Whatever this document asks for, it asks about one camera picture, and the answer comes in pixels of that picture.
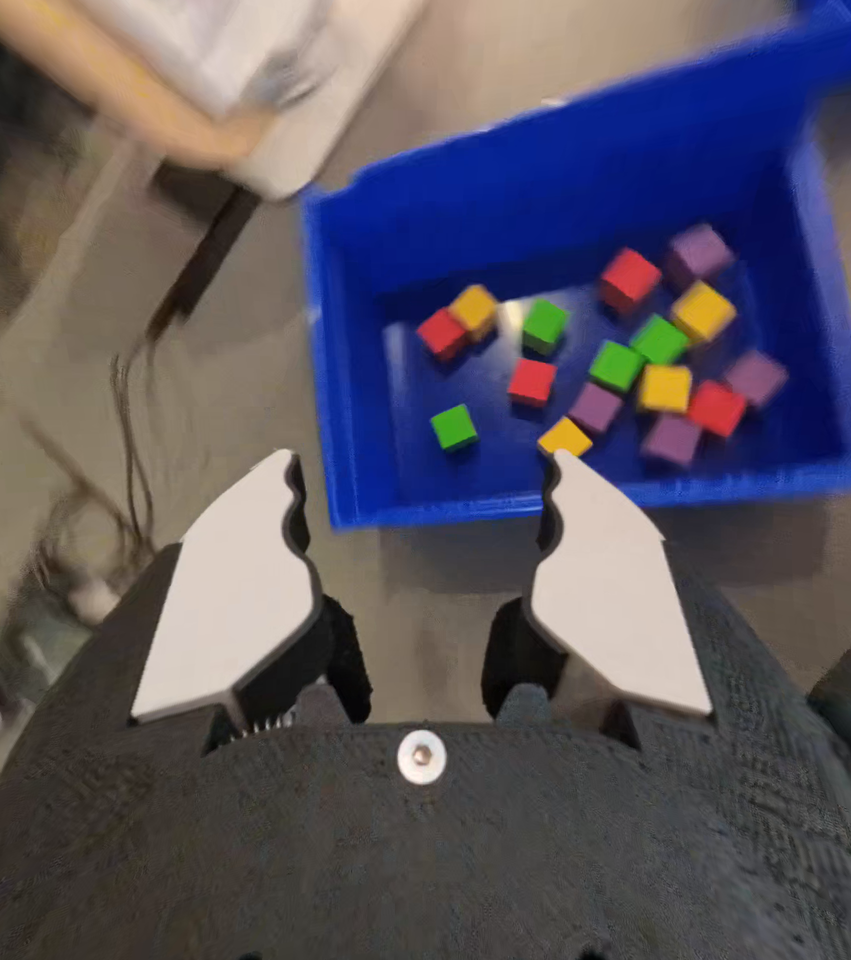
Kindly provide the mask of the purple cube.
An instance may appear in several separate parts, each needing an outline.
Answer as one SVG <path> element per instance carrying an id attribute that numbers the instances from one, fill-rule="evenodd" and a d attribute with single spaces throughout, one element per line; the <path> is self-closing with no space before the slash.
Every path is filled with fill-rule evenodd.
<path id="1" fill-rule="evenodd" d="M 790 379 L 788 370 L 768 354 L 752 349 L 739 356 L 722 375 L 722 383 L 756 411 L 764 410 Z"/>
<path id="2" fill-rule="evenodd" d="M 588 381 L 570 406 L 568 418 L 588 436 L 605 435 L 624 406 L 624 398 L 595 381 Z"/>
<path id="3" fill-rule="evenodd" d="M 703 428 L 683 414 L 660 413 L 639 446 L 648 461 L 686 470 L 696 459 Z"/>
<path id="4" fill-rule="evenodd" d="M 669 287 L 678 293 L 696 282 L 712 282 L 736 259 L 714 227 L 700 222 L 669 239 L 662 273 Z"/>

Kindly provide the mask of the green cube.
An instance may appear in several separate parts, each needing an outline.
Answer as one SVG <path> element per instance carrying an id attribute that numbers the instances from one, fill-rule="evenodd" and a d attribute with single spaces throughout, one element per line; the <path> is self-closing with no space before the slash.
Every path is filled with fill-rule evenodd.
<path id="1" fill-rule="evenodd" d="M 465 449 L 479 440 L 470 410 L 464 403 L 434 414 L 429 422 L 440 449 L 446 454 Z"/>
<path id="2" fill-rule="evenodd" d="M 551 357 L 558 349 L 566 330 L 569 312 L 556 303 L 537 298 L 526 312 L 521 331 L 525 351 Z"/>
<path id="3" fill-rule="evenodd" d="M 647 361 L 631 346 L 612 340 L 603 341 L 592 359 L 588 377 L 599 386 L 618 394 L 629 393 Z"/>
<path id="4" fill-rule="evenodd" d="M 658 313 L 650 314 L 627 344 L 644 363 L 658 366 L 675 365 L 690 345 L 690 337 Z"/>

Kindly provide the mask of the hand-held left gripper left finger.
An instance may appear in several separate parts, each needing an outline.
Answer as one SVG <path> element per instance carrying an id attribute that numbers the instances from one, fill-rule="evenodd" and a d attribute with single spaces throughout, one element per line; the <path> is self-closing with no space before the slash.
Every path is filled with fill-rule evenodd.
<path id="1" fill-rule="evenodd" d="M 139 724 L 210 706 L 257 724 L 252 681 L 312 628 L 321 582 L 292 522 L 305 505 L 299 456 L 275 450 L 219 494 L 179 554 L 131 703 Z"/>

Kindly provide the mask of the yellow cube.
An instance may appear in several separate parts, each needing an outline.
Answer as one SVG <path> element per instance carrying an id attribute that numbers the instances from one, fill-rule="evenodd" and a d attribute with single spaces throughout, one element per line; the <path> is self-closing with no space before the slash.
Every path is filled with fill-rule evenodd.
<path id="1" fill-rule="evenodd" d="M 642 414 L 686 414 L 694 387 L 688 366 L 647 364 L 637 381 L 635 408 Z"/>
<path id="2" fill-rule="evenodd" d="M 557 420 L 537 440 L 537 449 L 545 457 L 552 457 L 559 451 L 581 458 L 594 445 L 594 441 L 569 416 Z"/>
<path id="3" fill-rule="evenodd" d="M 737 307 L 703 280 L 692 283 L 669 313 L 673 326 L 693 345 L 715 341 L 737 317 Z"/>
<path id="4" fill-rule="evenodd" d="M 468 286 L 448 306 L 449 313 L 474 344 L 484 341 L 494 331 L 499 308 L 500 302 L 482 284 Z"/>

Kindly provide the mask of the printed instruction sheet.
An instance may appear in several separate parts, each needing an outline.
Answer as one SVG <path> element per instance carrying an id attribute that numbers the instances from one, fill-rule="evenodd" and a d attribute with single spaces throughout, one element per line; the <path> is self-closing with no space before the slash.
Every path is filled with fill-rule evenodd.
<path id="1" fill-rule="evenodd" d="M 83 1 L 81 7 L 205 113 L 284 109 L 332 70 L 328 1 Z"/>

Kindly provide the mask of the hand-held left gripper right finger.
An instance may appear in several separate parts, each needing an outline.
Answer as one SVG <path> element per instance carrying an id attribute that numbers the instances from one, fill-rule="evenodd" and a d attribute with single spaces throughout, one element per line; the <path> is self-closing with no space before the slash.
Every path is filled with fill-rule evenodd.
<path id="1" fill-rule="evenodd" d="M 530 626 L 619 698 L 709 716 L 713 702 L 654 521 L 569 450 L 546 457 Z"/>

